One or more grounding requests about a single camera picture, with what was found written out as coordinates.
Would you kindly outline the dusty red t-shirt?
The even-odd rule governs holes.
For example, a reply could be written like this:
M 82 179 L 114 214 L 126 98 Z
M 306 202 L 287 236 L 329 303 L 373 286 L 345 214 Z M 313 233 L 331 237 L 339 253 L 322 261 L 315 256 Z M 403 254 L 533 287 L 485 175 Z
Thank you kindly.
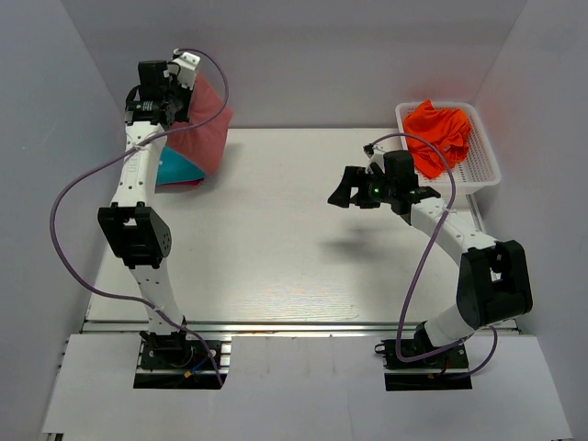
M 210 119 L 206 124 L 190 130 L 170 134 L 166 146 L 194 165 L 204 176 L 214 175 L 220 168 L 228 138 L 232 110 L 221 109 L 223 100 L 214 91 L 203 74 L 198 74 L 192 93 L 188 123 L 175 123 L 172 128 L 180 129 Z

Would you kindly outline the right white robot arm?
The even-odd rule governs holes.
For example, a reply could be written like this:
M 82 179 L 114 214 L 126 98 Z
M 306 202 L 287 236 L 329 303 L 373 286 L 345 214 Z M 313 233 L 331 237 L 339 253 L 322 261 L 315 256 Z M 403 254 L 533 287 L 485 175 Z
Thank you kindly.
M 409 351 L 395 345 L 394 355 L 402 363 L 436 366 L 448 350 L 480 328 L 531 311 L 523 246 L 515 240 L 499 241 L 464 222 L 436 190 L 420 185 L 408 152 L 379 154 L 366 167 L 347 166 L 327 201 L 343 209 L 387 204 L 409 226 L 428 236 L 425 254 L 438 245 L 458 266 L 455 302 L 417 326 Z

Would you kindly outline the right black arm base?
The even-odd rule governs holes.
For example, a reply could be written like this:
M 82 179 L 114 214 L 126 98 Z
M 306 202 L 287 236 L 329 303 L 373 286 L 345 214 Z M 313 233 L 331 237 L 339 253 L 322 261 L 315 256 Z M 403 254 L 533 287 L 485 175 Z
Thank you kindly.
M 472 389 L 469 360 L 463 345 L 408 363 L 397 358 L 395 343 L 393 339 L 382 340 L 374 346 L 374 353 L 383 358 L 386 391 Z

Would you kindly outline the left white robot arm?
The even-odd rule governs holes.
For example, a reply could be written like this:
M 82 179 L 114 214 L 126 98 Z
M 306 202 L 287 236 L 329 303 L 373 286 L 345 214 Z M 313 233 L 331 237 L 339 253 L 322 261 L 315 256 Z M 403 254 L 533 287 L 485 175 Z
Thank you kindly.
M 111 203 L 98 210 L 98 223 L 113 254 L 137 283 L 148 314 L 145 338 L 167 338 L 163 356 L 173 366 L 188 364 L 194 344 L 179 335 L 185 323 L 171 288 L 166 258 L 172 235 L 152 207 L 157 170 L 166 145 L 164 134 L 186 122 L 200 58 L 183 53 L 170 62 L 140 62 L 140 83 L 126 98 L 126 153 Z

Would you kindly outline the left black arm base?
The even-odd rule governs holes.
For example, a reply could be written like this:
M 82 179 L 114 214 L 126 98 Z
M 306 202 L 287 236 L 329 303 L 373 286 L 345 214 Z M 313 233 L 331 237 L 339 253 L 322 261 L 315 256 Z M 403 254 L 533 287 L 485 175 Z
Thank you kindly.
M 220 390 L 221 384 L 209 354 L 224 382 L 228 362 L 223 360 L 221 340 L 207 340 L 206 347 L 194 336 L 175 332 L 158 335 L 141 331 L 135 368 L 135 390 Z

